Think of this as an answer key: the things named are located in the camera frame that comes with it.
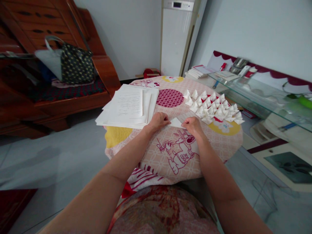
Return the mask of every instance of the tablecloth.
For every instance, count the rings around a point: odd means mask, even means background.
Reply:
[[[214,91],[194,80],[183,77],[158,76],[136,80],[131,85],[158,88],[160,90],[155,112],[168,114],[169,120],[190,112],[183,93],[196,89],[208,95]],[[241,147],[243,142],[241,126],[235,122],[214,120],[210,125],[201,121],[202,129],[223,162],[226,162]],[[107,127],[106,155],[111,159],[123,146],[141,130]],[[183,128],[165,126],[156,132],[148,143],[141,162],[128,180],[128,188],[138,191],[149,185],[170,185],[182,180],[202,177],[199,150],[195,138]]]

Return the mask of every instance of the white wall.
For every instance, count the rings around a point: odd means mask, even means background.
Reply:
[[[89,10],[119,80],[160,66],[161,0],[75,0]]]
[[[208,0],[190,65],[214,50],[312,82],[312,1]]]

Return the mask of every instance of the yellow pattern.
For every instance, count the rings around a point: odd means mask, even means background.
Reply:
[[[228,122],[224,120],[222,123],[218,121],[213,121],[211,124],[208,125],[212,130],[214,130],[216,133],[226,135],[226,136],[233,136],[236,135],[240,129],[241,126],[238,125],[235,122]]]
[[[106,127],[106,147],[112,148],[119,143],[123,142],[131,134],[132,128],[122,128],[122,127]]]
[[[172,77],[172,76],[163,76],[163,80],[166,82],[170,82],[170,83],[179,83],[184,80],[184,78],[181,76],[174,76],[173,79],[169,77]]]

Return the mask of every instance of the tile floor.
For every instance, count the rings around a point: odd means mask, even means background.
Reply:
[[[70,129],[40,139],[0,138],[0,190],[39,188],[9,234],[36,233],[107,163],[105,130],[94,122],[100,112],[73,115]],[[240,149],[226,166],[270,229],[312,233],[312,194],[280,189],[246,154]]]

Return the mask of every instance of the hand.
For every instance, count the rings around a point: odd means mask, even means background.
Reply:
[[[201,128],[201,124],[196,117],[187,118],[181,126],[186,128],[195,138],[205,135]]]
[[[156,132],[167,124],[171,124],[171,122],[168,120],[168,115],[163,112],[157,112],[154,114],[150,123],[145,127],[148,129],[148,131]]]

